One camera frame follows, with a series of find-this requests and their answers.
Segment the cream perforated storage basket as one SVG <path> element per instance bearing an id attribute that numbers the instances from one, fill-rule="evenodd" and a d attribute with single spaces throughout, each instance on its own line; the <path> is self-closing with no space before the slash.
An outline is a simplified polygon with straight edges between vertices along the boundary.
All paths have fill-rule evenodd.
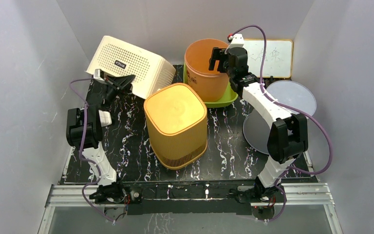
<path id="1" fill-rule="evenodd" d="M 102 38 L 86 72 L 96 69 L 111 77 L 135 75 L 131 91 L 143 99 L 171 85 L 176 72 L 162 56 L 112 36 Z"/>

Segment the grey plastic bucket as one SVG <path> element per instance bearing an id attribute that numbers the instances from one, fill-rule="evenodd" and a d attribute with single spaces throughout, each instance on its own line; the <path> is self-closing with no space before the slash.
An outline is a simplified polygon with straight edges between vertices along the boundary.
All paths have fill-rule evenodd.
<path id="1" fill-rule="evenodd" d="M 259 83 L 252 83 L 243 89 L 243 99 L 253 107 L 251 114 L 244 120 L 244 138 L 263 154 L 268 154 L 267 142 L 272 123 L 277 118 L 290 117 L 291 112 L 297 113 L 278 106 L 277 103 L 296 108 L 311 116 L 317 108 L 313 94 L 303 85 L 290 80 L 275 81 L 266 91 L 260 89 Z"/>

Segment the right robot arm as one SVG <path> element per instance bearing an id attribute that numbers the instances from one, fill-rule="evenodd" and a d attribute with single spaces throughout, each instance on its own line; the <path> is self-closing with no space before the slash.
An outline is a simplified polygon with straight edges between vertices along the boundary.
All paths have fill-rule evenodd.
<path id="1" fill-rule="evenodd" d="M 244 48 L 212 48 L 210 71 L 226 73 L 230 86 L 259 113 L 269 127 L 268 160 L 252 189 L 232 190 L 238 198 L 267 202 L 280 189 L 280 181 L 297 157 L 308 149 L 307 118 L 283 108 L 266 91 L 262 76 L 249 72 Z"/>

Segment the orange plastic bucket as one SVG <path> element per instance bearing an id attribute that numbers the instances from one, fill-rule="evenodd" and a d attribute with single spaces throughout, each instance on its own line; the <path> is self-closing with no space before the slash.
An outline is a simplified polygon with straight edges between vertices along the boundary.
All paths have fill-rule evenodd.
<path id="1" fill-rule="evenodd" d="M 209 70 L 214 47 L 226 48 L 227 43 L 218 39 L 201 39 L 186 49 L 184 57 L 187 83 L 204 102 L 221 99 L 229 83 L 227 74 L 218 72 L 216 68 Z"/>

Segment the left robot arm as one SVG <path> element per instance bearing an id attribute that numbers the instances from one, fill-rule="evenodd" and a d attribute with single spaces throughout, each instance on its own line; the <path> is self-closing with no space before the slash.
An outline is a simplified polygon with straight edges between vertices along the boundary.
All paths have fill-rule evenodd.
<path id="1" fill-rule="evenodd" d="M 109 91 L 102 104 L 90 105 L 82 95 L 79 95 L 84 102 L 83 108 L 72 108 L 67 113 L 66 139 L 70 146 L 78 150 L 79 159 L 87 162 L 94 173 L 95 179 L 92 184 L 98 187 L 89 198 L 96 203 L 121 203 L 128 196 L 102 145 L 103 128 L 112 125 L 111 113 L 104 110 L 103 105 L 109 104 L 120 91 L 126 90 L 134 78 L 134 75 L 105 77 L 103 80 Z"/>

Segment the green plastic tray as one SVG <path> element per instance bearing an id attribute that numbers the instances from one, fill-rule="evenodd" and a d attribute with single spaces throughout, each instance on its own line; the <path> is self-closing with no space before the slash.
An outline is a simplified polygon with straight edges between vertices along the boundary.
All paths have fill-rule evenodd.
<path id="1" fill-rule="evenodd" d="M 237 93 L 235 93 L 231 89 L 230 83 L 229 83 L 226 86 L 226 90 L 225 90 L 223 96 L 219 100 L 214 101 L 214 102 L 205 102 L 204 101 L 204 104 L 207 106 L 207 108 L 223 108 L 223 107 L 227 107 L 230 104 L 232 104 L 237 99 L 237 97 L 238 97 Z"/>

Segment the yellow slatted waste basket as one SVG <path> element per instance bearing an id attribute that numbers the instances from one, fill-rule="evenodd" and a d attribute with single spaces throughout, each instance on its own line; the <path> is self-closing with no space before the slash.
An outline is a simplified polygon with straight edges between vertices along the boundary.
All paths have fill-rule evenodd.
<path id="1" fill-rule="evenodd" d="M 207 108 L 184 83 L 167 86 L 144 101 L 150 146 L 160 163 L 179 170 L 207 149 Z"/>

